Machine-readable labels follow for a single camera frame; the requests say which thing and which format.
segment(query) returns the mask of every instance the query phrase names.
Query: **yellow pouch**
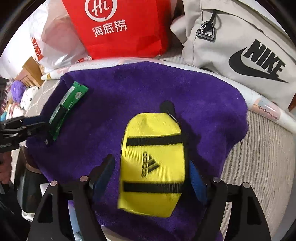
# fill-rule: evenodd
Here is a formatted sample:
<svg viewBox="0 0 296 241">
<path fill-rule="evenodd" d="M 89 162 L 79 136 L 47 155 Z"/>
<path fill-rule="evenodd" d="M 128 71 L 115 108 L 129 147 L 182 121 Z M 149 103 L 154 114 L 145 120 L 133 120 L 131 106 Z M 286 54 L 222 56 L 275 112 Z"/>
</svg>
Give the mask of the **yellow pouch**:
<svg viewBox="0 0 296 241">
<path fill-rule="evenodd" d="M 122 142 L 118 208 L 169 217 L 185 181 L 184 136 L 166 113 L 130 120 Z"/>
</svg>

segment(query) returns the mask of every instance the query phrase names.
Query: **beige nike bag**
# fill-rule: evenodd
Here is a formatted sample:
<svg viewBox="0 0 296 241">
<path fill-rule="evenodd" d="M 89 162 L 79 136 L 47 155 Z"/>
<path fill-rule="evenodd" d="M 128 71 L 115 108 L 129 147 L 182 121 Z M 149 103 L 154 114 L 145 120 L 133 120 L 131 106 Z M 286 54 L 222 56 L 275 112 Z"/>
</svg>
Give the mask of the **beige nike bag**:
<svg viewBox="0 0 296 241">
<path fill-rule="evenodd" d="M 296 49 L 284 30 L 239 1 L 183 3 L 185 16 L 176 19 L 171 30 L 184 45 L 184 60 L 287 109 L 296 92 Z"/>
</svg>

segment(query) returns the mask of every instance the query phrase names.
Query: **green snack wrapper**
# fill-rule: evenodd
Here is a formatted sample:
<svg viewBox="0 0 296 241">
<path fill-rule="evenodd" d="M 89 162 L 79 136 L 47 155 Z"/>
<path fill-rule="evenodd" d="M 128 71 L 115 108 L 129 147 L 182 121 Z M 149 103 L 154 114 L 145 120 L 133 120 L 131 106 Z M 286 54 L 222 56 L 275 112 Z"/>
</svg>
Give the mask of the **green snack wrapper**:
<svg viewBox="0 0 296 241">
<path fill-rule="evenodd" d="M 60 101 L 59 105 L 52 114 L 49 124 L 50 124 L 50 134 L 52 139 L 55 141 L 59 136 L 59 131 L 61 126 L 70 111 L 71 108 L 85 95 L 88 88 L 84 85 L 74 82 L 71 88 L 64 95 L 63 99 Z"/>
</svg>

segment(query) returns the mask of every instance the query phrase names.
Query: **white hi logo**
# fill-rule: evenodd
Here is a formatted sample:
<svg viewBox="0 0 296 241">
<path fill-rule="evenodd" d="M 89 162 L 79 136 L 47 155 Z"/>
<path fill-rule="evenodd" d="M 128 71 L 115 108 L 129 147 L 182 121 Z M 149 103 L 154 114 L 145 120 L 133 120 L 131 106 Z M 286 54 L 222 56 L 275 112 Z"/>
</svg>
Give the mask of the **white hi logo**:
<svg viewBox="0 0 296 241">
<path fill-rule="evenodd" d="M 97 0 L 94 0 L 94 8 L 92 9 L 92 12 L 94 12 L 95 16 L 93 16 L 90 12 L 89 12 L 89 2 L 90 0 L 86 0 L 85 2 L 85 12 L 87 14 L 87 16 L 94 20 L 94 21 L 97 21 L 97 22 L 104 22 L 104 21 L 107 21 L 108 19 L 110 19 L 116 12 L 116 9 L 117 9 L 117 0 L 112 0 L 113 2 L 113 7 L 112 7 L 112 11 L 111 13 L 109 14 L 108 17 L 106 18 L 97 18 L 98 17 L 98 11 L 97 11 L 97 8 L 99 8 L 99 11 L 100 13 L 102 14 L 103 13 L 103 8 L 102 8 L 102 5 L 104 7 L 104 10 L 108 10 L 110 8 L 110 6 L 107 6 L 107 2 L 106 0 L 104 0 L 104 3 L 102 3 L 102 0 L 99 0 L 99 4 L 97 5 Z"/>
</svg>

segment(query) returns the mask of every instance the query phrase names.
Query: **nike swoosh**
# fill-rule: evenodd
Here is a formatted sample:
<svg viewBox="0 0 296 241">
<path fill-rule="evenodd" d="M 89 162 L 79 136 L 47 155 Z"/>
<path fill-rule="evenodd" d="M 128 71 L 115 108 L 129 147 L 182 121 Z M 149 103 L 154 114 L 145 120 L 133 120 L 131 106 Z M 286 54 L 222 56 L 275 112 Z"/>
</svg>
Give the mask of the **nike swoosh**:
<svg viewBox="0 0 296 241">
<path fill-rule="evenodd" d="M 249 66 L 246 66 L 242 62 L 242 53 L 246 48 L 237 51 L 234 53 L 230 59 L 229 59 L 229 65 L 230 67 L 238 74 L 246 75 L 246 76 L 253 76 L 253 77 L 259 77 L 259 78 L 264 78 L 264 79 L 269 79 L 269 80 L 276 80 L 284 83 L 288 83 L 284 80 L 279 79 L 278 77 L 265 73 L 263 71 L 253 69 Z"/>
</svg>

